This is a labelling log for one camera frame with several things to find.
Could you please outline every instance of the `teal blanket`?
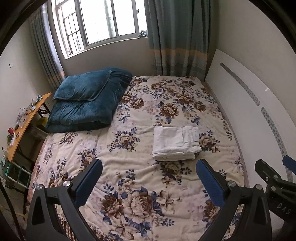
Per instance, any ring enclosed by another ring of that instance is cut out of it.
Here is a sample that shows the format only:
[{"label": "teal blanket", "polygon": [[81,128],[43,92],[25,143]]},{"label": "teal blanket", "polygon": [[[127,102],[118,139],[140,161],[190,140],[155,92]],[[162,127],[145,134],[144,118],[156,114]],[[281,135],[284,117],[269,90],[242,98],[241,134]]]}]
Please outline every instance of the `teal blanket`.
[{"label": "teal blanket", "polygon": [[94,100],[56,101],[46,124],[48,132],[94,130],[110,125],[118,103],[132,79],[132,74],[118,68],[105,70],[110,70],[111,74]]},{"label": "teal blanket", "polygon": [[68,76],[55,92],[53,100],[95,100],[107,84],[111,72],[103,69]]}]

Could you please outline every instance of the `cloth on windowsill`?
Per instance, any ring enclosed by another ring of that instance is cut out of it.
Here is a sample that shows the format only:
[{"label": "cloth on windowsill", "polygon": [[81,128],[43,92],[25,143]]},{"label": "cloth on windowsill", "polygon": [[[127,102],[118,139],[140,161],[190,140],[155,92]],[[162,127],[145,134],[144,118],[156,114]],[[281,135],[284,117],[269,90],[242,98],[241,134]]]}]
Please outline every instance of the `cloth on windowsill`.
[{"label": "cloth on windowsill", "polygon": [[148,37],[148,30],[142,30],[138,36],[139,38]]},{"label": "cloth on windowsill", "polygon": [[193,160],[201,150],[198,127],[154,127],[152,158],[157,161]]}]

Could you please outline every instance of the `bed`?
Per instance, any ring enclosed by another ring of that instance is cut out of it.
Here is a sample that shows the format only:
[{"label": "bed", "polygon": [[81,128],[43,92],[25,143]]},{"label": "bed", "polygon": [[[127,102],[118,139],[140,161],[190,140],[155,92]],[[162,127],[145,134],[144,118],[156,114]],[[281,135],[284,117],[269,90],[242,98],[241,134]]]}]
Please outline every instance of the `bed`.
[{"label": "bed", "polygon": [[[155,125],[198,126],[202,151],[195,160],[153,160]],[[201,158],[226,180],[244,185],[232,130],[195,77],[134,77],[110,127],[49,135],[33,170],[28,201],[38,184],[55,187],[72,180],[95,157],[103,162],[103,173],[79,210],[100,240],[198,240],[219,211],[196,175]],[[75,240],[59,206],[57,212]]]}]

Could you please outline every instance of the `folded blanket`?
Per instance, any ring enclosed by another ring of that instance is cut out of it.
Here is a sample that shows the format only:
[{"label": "folded blanket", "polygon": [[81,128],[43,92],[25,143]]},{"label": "folded blanket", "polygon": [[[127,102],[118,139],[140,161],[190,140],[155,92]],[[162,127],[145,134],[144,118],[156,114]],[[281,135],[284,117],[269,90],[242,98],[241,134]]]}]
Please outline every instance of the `folded blanket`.
[{"label": "folded blanket", "polygon": [[95,100],[112,73],[109,69],[68,76],[54,94],[53,100]]},{"label": "folded blanket", "polygon": [[198,127],[154,127],[152,158],[158,161],[195,159],[202,149]]},{"label": "folded blanket", "polygon": [[132,74],[118,68],[105,70],[111,71],[111,74],[93,101],[60,99],[56,101],[46,124],[48,132],[86,131],[110,125],[118,103],[132,79]]}]

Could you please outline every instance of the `decorative strip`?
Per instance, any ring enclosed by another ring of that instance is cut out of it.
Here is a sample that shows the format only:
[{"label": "decorative strip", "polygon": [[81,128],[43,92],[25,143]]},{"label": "decorative strip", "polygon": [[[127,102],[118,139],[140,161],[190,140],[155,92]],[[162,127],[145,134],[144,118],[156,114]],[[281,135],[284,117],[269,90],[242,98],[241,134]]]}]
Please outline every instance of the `decorative strip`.
[{"label": "decorative strip", "polygon": [[[265,120],[267,121],[270,129],[272,130],[272,133],[274,134],[274,137],[278,143],[278,146],[279,146],[279,149],[281,151],[281,155],[282,157],[286,156],[287,155],[287,150],[285,148],[285,145],[283,143],[283,140],[276,128],[276,125],[274,124],[273,120],[271,119],[270,115],[268,114],[267,110],[262,107],[261,108],[261,113],[263,114]],[[292,175],[292,172],[286,168],[286,173],[287,173],[287,178],[288,178],[288,181],[289,182],[293,182],[293,175]]]},{"label": "decorative strip", "polygon": [[255,102],[257,106],[260,105],[260,100],[257,98],[257,96],[251,91],[251,89],[235,74],[233,73],[225,64],[222,62],[220,63],[220,66],[222,66],[248,93],[248,95],[252,98],[252,100]]}]

